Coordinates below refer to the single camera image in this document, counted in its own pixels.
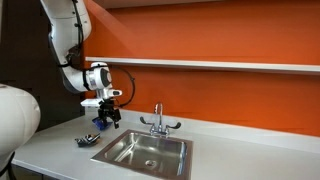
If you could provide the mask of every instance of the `sink drain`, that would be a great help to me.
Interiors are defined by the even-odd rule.
[[[149,166],[149,167],[154,167],[154,166],[157,165],[157,162],[156,162],[156,161],[152,161],[152,160],[148,160],[148,161],[146,161],[145,164],[146,164],[147,166]]]

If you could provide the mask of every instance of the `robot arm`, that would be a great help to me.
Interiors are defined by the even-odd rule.
[[[92,63],[90,69],[83,71],[74,69],[71,65],[72,58],[79,55],[82,42],[91,32],[83,0],[41,0],[41,3],[51,22],[49,41],[60,67],[64,86],[72,93],[95,90],[97,99],[85,100],[81,104],[100,107],[99,118],[105,124],[106,118],[111,118],[117,128],[121,117],[119,111],[113,109],[112,97],[120,96],[122,91],[112,89],[107,64]]]

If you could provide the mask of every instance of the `faucet spout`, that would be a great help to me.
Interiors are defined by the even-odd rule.
[[[159,117],[159,126],[158,126],[158,131],[162,132],[162,110],[163,110],[163,105],[161,102],[158,102],[154,108],[154,113],[158,114]]]

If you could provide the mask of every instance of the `sink basin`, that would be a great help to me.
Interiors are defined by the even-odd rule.
[[[190,179],[192,141],[127,130],[92,160],[164,179]]]

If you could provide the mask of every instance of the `shelf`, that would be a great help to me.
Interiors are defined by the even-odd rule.
[[[236,63],[236,62],[105,58],[105,57],[86,57],[86,61],[106,62],[108,64],[130,65],[130,66],[152,66],[152,67],[169,67],[169,68],[186,68],[186,69],[212,69],[212,70],[225,70],[225,71],[249,71],[249,72],[264,72],[264,73],[320,75],[320,66],[318,65],[238,63],[238,62]]]
[[[112,8],[127,8],[127,7],[141,7],[141,6],[155,6],[155,5],[167,5],[167,4],[185,4],[196,2],[210,2],[221,0],[94,0],[104,9]]]

